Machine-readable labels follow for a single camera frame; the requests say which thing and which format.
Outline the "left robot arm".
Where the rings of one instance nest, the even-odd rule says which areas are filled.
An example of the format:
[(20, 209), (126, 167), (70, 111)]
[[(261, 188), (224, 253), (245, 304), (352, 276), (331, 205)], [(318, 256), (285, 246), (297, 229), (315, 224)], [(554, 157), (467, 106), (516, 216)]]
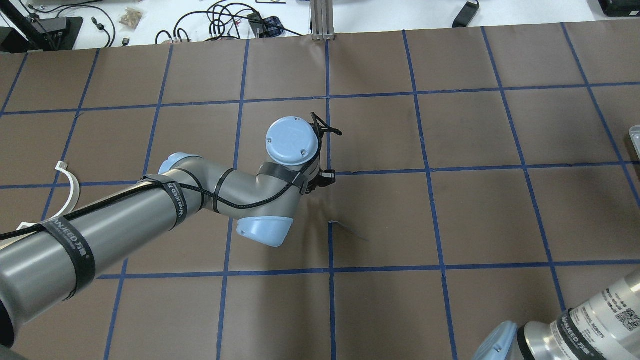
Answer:
[(201, 210), (234, 219), (240, 236), (278, 248), (302, 196), (335, 182), (335, 171), (321, 167), (328, 133), (343, 134), (314, 112), (311, 121), (283, 117), (266, 132), (268, 158), (255, 175), (174, 153), (158, 174), (124, 191), (2, 234), (1, 346), (13, 347), (22, 326)]

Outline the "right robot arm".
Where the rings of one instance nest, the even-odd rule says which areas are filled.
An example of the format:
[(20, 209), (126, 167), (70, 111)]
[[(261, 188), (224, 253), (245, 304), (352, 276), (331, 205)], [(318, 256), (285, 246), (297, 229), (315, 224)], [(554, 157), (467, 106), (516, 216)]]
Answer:
[(555, 321), (519, 326), (504, 321), (475, 360), (637, 360), (640, 357), (640, 272), (563, 312)]

